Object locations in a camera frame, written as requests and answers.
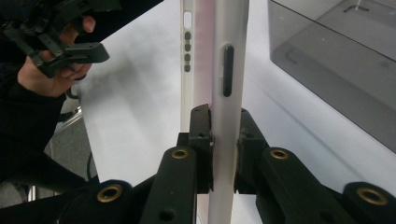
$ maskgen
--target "person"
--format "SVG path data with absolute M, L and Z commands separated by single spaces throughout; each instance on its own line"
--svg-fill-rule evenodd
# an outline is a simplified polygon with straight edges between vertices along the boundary
M 95 19 L 86 16 L 82 24 L 85 32 L 91 33 Z M 77 36 L 68 24 L 60 39 L 70 45 Z M 47 78 L 12 43 L 0 42 L 0 182 L 43 186 L 57 192 L 83 186 L 82 177 L 51 160 L 44 149 L 54 133 L 65 91 L 92 65 L 73 64 L 73 69 L 59 69 L 54 78 Z M 44 60 L 53 57 L 48 50 L 40 55 Z

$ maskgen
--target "hand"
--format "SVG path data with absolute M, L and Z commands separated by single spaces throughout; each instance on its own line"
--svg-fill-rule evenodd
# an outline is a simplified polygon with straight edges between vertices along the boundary
M 93 17 L 84 17 L 82 25 L 85 32 L 91 33 L 95 26 L 95 20 Z M 77 36 L 78 32 L 72 25 L 68 24 L 64 27 L 60 39 L 64 44 L 71 45 Z M 49 50 L 42 51 L 41 56 L 46 61 L 54 58 Z M 48 78 L 35 66 L 30 57 L 26 57 L 25 64 L 18 73 L 18 82 L 25 89 L 36 94 L 58 97 L 75 83 L 75 79 L 85 76 L 91 66 L 91 63 L 74 63 L 74 71 L 71 68 L 64 67 L 56 72 L 55 77 Z

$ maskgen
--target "black clamp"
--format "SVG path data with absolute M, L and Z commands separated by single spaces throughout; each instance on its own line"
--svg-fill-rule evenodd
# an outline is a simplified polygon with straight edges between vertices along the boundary
M 47 77 L 71 63 L 102 63 L 109 56 L 101 43 L 81 43 L 66 46 L 59 36 L 67 23 L 83 32 L 81 15 L 92 10 L 95 12 L 121 9 L 119 0 L 64 0 L 55 6 L 48 1 L 38 0 L 27 20 L 9 20 L 2 33 L 13 41 Z M 46 61 L 40 51 L 48 49 L 54 56 Z
M 257 195 L 263 223 L 396 223 L 391 194 L 364 182 L 342 194 L 322 186 L 292 152 L 269 147 L 244 109 L 234 190 Z

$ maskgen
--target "brass screw hole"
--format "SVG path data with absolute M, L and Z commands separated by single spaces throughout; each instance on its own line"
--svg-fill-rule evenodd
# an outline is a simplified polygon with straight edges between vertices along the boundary
M 279 160 L 285 160 L 289 157 L 289 154 L 281 149 L 274 149 L 271 152 L 271 156 L 273 156 L 275 159 L 279 159 Z
M 111 203 L 118 199 L 122 194 L 122 186 L 119 184 L 112 184 L 101 189 L 96 196 L 101 203 Z
M 175 159 L 184 159 L 189 156 L 186 149 L 178 149 L 172 152 L 172 157 Z
M 388 199 L 382 193 L 374 190 L 374 189 L 367 189 L 361 188 L 356 190 L 358 195 L 367 203 L 372 203 L 375 205 L 387 205 Z

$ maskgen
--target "white table surface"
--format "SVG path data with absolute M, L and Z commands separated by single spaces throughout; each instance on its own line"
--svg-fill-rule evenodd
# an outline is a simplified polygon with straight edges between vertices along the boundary
M 157 172 L 180 130 L 179 0 L 165 0 L 103 43 L 110 54 L 79 86 L 100 181 L 137 185 Z M 367 181 L 396 195 L 396 156 L 269 59 L 267 0 L 250 0 L 243 107 L 270 146 L 322 184 Z M 255 197 L 236 195 L 232 223 L 261 223 Z

